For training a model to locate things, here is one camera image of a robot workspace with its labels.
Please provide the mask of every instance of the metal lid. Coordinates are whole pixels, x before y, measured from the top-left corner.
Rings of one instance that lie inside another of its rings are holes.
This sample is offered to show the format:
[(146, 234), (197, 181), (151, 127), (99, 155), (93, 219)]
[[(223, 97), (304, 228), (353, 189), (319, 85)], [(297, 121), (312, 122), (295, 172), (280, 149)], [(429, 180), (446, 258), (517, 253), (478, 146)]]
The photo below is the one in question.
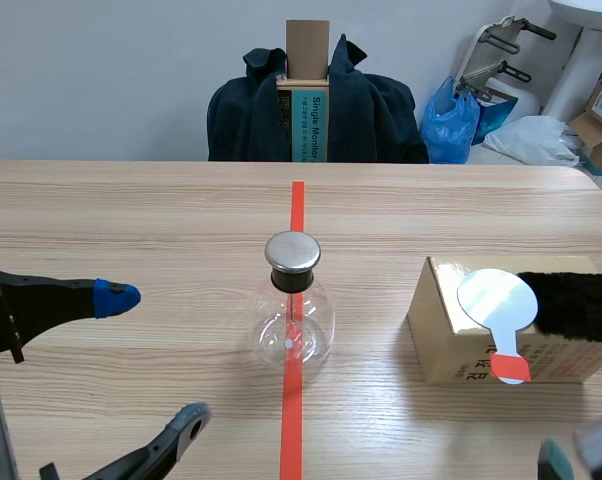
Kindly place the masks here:
[(304, 273), (319, 263), (321, 247), (307, 233), (281, 232), (266, 243), (265, 258), (279, 272)]

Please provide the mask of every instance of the red tape line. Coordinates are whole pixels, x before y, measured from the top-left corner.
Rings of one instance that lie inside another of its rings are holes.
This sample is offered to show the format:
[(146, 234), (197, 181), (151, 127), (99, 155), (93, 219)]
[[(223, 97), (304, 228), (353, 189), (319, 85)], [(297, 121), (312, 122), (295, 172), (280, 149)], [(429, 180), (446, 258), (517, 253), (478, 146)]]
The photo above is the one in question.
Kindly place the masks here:
[(511, 378), (522, 382), (531, 382), (530, 365), (523, 357), (512, 357), (493, 353), (490, 355), (492, 375), (498, 378)]
[[(302, 232), (304, 228), (305, 185), (292, 183), (292, 208), (290, 230)], [(303, 480), (303, 295), (296, 294), (286, 313), (286, 339), (292, 347), (286, 350), (283, 370), (283, 403), (281, 407), (281, 458), (280, 480)]]

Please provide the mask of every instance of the blue plastic bag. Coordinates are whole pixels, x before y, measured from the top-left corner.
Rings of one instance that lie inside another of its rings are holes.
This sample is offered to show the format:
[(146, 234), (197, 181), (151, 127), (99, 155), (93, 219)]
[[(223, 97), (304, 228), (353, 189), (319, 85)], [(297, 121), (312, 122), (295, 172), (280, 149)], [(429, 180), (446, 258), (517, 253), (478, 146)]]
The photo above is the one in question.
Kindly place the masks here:
[(468, 161), (470, 144), (479, 123), (479, 105), (468, 93), (454, 98), (454, 81), (448, 77), (425, 109), (421, 136), (428, 147), (430, 163)]

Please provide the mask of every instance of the white plastic bag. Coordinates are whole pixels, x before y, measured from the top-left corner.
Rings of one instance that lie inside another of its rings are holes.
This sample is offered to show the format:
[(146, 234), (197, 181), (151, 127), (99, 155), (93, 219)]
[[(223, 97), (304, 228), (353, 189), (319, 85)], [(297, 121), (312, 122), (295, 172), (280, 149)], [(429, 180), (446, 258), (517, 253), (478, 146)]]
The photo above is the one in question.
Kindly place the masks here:
[(552, 117), (523, 117), (489, 133), (483, 145), (528, 165), (574, 167), (579, 157), (559, 139), (565, 123)]

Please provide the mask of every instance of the white sink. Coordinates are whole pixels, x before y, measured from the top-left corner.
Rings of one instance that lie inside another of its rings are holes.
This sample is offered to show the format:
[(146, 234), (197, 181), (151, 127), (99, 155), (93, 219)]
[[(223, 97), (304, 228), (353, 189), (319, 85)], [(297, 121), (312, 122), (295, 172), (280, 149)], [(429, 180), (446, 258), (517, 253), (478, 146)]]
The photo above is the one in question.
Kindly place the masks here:
[(602, 0), (550, 0), (550, 7), (570, 23), (602, 30)]
[(552, 92), (544, 115), (572, 120), (588, 103), (602, 71), (602, 0), (548, 0), (564, 20), (583, 27), (581, 39)]

